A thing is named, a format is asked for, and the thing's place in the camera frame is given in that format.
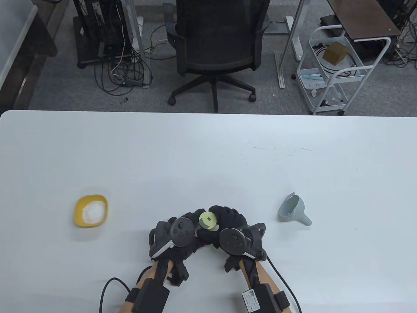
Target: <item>chair base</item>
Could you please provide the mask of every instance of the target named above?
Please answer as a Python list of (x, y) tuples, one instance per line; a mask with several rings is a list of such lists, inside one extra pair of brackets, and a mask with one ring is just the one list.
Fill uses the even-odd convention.
[(227, 75), (201, 75), (194, 79), (193, 81), (190, 81), (189, 83), (185, 84), (184, 86), (174, 90), (171, 94), (171, 97), (168, 99), (168, 104), (170, 106), (174, 106), (176, 103), (175, 96), (179, 95), (180, 93), (183, 93), (191, 88), (194, 88), (198, 85), (201, 85), (202, 83), (209, 82), (211, 84), (211, 92), (213, 94), (213, 103), (214, 103), (214, 112), (219, 112), (219, 106), (217, 102), (217, 82), (223, 82), (227, 83), (229, 85), (239, 87), (242, 89), (245, 89), (247, 91), (251, 92), (251, 95), (249, 96), (250, 102), (256, 101), (256, 90), (254, 87), (245, 84), (244, 82), (238, 81), (237, 79), (234, 79)]

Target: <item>cardboard box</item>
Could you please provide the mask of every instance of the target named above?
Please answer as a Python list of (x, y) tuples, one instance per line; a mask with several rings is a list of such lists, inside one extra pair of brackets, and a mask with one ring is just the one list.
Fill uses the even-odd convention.
[(323, 55), (323, 60), (326, 60), (330, 64), (336, 66), (343, 61), (348, 51), (348, 47), (339, 42), (334, 42), (327, 47)]

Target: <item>forearm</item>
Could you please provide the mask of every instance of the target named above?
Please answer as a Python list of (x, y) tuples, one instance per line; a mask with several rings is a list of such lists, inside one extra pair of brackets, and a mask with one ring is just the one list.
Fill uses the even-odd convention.
[[(156, 267), (158, 265), (158, 261), (155, 262), (155, 264), (148, 270), (146, 273), (142, 276), (141, 280), (136, 284), (136, 288), (141, 289), (143, 286), (143, 282), (145, 279), (155, 279), (155, 273), (156, 273)], [(169, 273), (172, 271), (172, 268), (174, 267), (174, 263), (172, 261), (168, 262), (168, 270), (166, 272), (165, 280), (167, 280)], [(121, 306), (119, 313), (132, 313), (133, 303), (125, 301), (123, 305)]]
[[(259, 261), (257, 261), (255, 264), (256, 264), (256, 270), (258, 271), (259, 283), (260, 284), (265, 284), (265, 283), (268, 284), (271, 287), (272, 293), (274, 295), (280, 293), (281, 292), (280, 289), (278, 288), (278, 286), (276, 285), (276, 283), (272, 280), (271, 276), (269, 276), (269, 274), (264, 269), (264, 267), (262, 266), (262, 264)], [(252, 288), (251, 287), (251, 284), (249, 282), (248, 274), (246, 273), (246, 270), (245, 270), (245, 266), (243, 264), (243, 261), (240, 261), (239, 262), (239, 266), (240, 266), (240, 268), (242, 270), (243, 276), (246, 279), (246, 283), (248, 284), (248, 287), (249, 288)], [(282, 311), (282, 313), (291, 313), (291, 309), (289, 307), (287, 307), (286, 309), (284, 309)]]

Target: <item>office chair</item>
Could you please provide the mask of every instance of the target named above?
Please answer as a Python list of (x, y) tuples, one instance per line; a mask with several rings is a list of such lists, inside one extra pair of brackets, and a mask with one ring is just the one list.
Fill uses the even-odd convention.
[(262, 35), (269, 25), (266, 15), (270, 0), (177, 0), (177, 23), (173, 5), (164, 3), (163, 14), (168, 42), (177, 53), (177, 71), (199, 74), (198, 78), (174, 90), (175, 96), (209, 82), (214, 111), (219, 112), (217, 82), (221, 81), (251, 92), (256, 90), (227, 74), (246, 68), (256, 70), (261, 64)]

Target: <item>black glove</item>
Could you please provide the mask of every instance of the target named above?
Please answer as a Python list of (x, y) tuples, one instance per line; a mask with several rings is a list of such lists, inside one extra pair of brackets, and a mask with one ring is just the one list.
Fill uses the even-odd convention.
[[(186, 213), (181, 217), (188, 218), (194, 225), (198, 224), (198, 219), (200, 215), (205, 212), (204, 209), (199, 209), (194, 213)], [(172, 224), (176, 220), (176, 217), (169, 219), (169, 223)], [(174, 263), (174, 268), (172, 269), (172, 277), (169, 279), (172, 285), (179, 286), (183, 280), (187, 280), (189, 274), (186, 267), (184, 266), (184, 260), (188, 258), (193, 251), (196, 250), (197, 240), (193, 237), (193, 241), (185, 247), (173, 247), (164, 251), (161, 255), (155, 258), (158, 260), (158, 265), (155, 273), (155, 281), (163, 284), (167, 271), (168, 271), (168, 262), (171, 260)]]
[[(215, 232), (211, 232), (206, 229), (197, 230), (197, 248), (204, 245), (213, 244), (213, 246), (218, 249), (220, 247), (219, 235), (223, 229), (247, 226), (246, 218), (242, 214), (239, 214), (239, 212), (237, 212), (235, 209), (214, 205), (209, 209), (209, 211), (216, 216), (219, 229)], [(239, 270), (240, 261), (243, 261), (244, 263), (245, 271), (249, 277), (250, 284), (254, 286), (259, 284), (259, 280), (257, 278), (256, 262), (254, 259), (251, 259), (247, 256), (229, 254), (229, 257), (224, 265), (225, 271), (229, 272), (232, 268)]]
[(235, 209), (214, 205), (209, 209), (209, 211), (216, 216), (219, 229), (215, 232), (211, 232), (203, 228), (197, 230), (198, 239), (195, 250), (197, 250), (199, 247), (210, 244), (218, 249), (220, 247), (219, 235), (223, 229), (239, 228), (242, 225), (247, 225), (246, 218), (242, 214), (239, 214), (239, 212), (237, 212)]

